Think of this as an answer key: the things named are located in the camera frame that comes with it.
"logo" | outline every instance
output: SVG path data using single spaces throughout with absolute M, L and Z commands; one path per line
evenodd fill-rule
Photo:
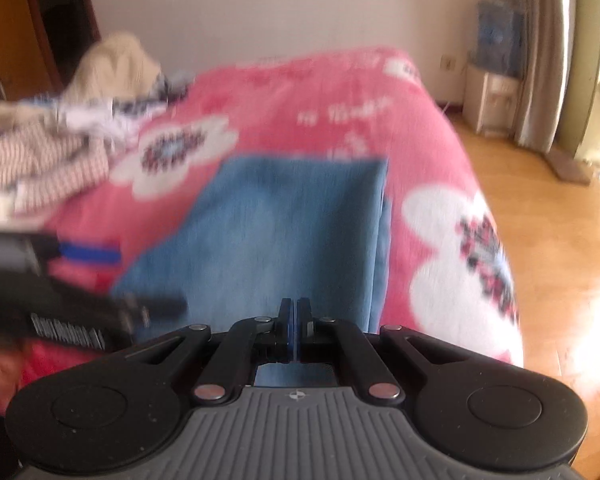
M 105 341 L 100 330 L 73 325 L 59 319 L 48 319 L 32 313 L 33 328 L 38 336 L 83 348 L 105 349 Z
M 295 402 L 298 402 L 306 397 L 306 393 L 304 393 L 302 390 L 296 390 L 288 394 L 288 397 L 289 399 L 293 399 Z

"electrical outlet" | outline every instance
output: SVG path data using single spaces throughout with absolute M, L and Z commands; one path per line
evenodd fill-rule
M 440 70 L 442 72 L 453 72 L 456 69 L 456 58 L 445 54 L 440 58 Z

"wooden door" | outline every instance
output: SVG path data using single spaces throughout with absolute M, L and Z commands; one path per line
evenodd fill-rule
M 0 0 L 0 81 L 8 100 L 54 89 L 27 0 Z

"gray ridged plate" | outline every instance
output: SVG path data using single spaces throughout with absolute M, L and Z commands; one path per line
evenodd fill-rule
M 234 403 L 196 410 L 162 453 L 123 471 L 59 476 L 27 467 L 16 480 L 581 480 L 567 466 L 484 472 L 424 442 L 395 408 L 351 388 L 245 388 Z

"curtain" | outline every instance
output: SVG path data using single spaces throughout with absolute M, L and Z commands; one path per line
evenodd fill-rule
M 526 13 L 526 71 L 515 140 L 546 153 L 554 142 L 567 83 L 569 0 L 521 0 Z

